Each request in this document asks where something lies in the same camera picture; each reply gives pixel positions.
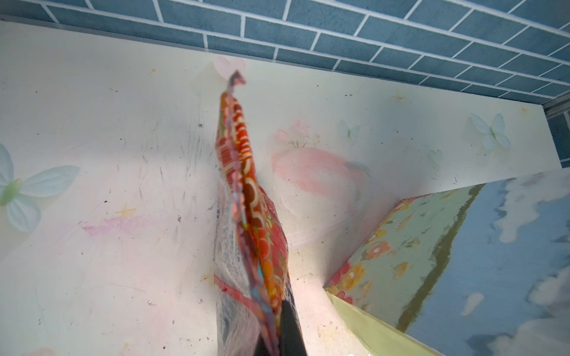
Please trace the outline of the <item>floral paper gift bag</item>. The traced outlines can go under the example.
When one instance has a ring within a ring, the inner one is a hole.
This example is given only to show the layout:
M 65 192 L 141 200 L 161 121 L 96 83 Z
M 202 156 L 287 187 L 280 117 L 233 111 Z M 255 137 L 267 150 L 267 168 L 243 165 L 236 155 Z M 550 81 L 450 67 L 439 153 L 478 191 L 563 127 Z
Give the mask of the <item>floral paper gift bag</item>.
M 325 289 L 372 355 L 567 355 L 569 170 L 402 200 Z

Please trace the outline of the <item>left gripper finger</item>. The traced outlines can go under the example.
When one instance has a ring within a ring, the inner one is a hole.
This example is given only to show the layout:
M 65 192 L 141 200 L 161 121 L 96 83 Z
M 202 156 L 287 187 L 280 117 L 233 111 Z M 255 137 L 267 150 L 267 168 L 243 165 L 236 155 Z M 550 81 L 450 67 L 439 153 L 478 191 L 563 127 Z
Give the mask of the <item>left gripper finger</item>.
M 282 302 L 279 346 L 281 356 L 307 356 L 297 314 L 289 301 Z

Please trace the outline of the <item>red snack packet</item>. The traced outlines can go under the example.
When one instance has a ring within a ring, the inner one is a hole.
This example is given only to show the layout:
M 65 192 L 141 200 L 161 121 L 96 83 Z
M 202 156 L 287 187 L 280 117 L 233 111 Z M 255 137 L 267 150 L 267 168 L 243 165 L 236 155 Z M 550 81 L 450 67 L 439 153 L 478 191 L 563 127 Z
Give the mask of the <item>red snack packet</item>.
M 215 251 L 223 355 L 281 354 L 286 296 L 286 243 L 269 197 L 260 187 L 243 108 L 234 95 L 239 71 L 221 94 L 215 140 L 221 173 L 221 233 Z

